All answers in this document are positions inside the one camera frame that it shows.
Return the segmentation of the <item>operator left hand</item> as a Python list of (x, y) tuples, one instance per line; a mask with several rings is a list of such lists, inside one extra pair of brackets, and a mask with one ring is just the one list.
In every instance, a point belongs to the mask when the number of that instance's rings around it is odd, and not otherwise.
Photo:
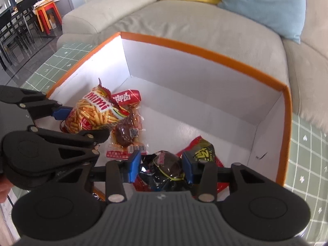
[(12, 189), (13, 184), (5, 177), (1, 176), (0, 179), (0, 203), (4, 203), (7, 199), (7, 196)]

